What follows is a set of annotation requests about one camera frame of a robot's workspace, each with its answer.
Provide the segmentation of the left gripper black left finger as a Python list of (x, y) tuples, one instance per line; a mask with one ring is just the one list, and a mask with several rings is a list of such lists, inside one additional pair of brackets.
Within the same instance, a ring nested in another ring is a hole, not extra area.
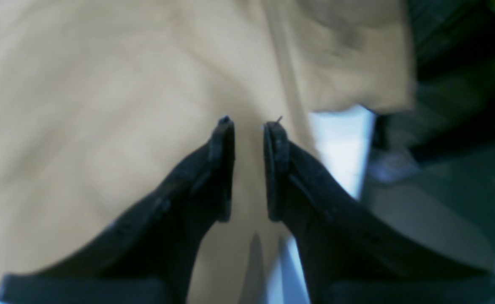
[(230, 219), (234, 130), (220, 119), (155, 190), (64, 260), (4, 275), (0, 304), (184, 304), (201, 241)]

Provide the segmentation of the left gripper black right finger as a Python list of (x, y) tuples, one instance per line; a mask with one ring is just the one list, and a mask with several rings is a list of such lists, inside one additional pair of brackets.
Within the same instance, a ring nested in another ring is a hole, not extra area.
[(495, 276), (402, 235), (278, 123), (263, 126), (269, 219), (296, 240), (313, 304), (495, 304)]

